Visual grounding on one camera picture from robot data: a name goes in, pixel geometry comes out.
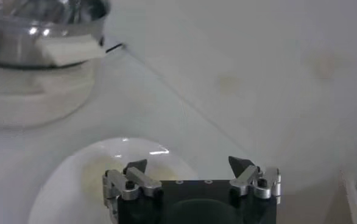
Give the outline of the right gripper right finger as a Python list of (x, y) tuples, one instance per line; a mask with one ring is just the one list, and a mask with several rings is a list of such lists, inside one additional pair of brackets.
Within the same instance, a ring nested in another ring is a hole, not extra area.
[(261, 170), (251, 160), (235, 156), (229, 156), (228, 161), (235, 176), (229, 184), (240, 197), (252, 191), (260, 200), (274, 198), (277, 205), (281, 203), (281, 173), (278, 168)]

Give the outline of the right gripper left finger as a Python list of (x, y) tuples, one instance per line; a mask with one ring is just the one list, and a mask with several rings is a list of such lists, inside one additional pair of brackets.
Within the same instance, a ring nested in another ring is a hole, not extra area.
[(141, 195), (157, 198), (163, 193), (161, 181), (145, 174), (147, 160), (142, 159), (128, 163), (122, 172), (106, 170), (102, 176), (104, 205), (112, 212), (118, 209), (118, 199), (134, 201)]

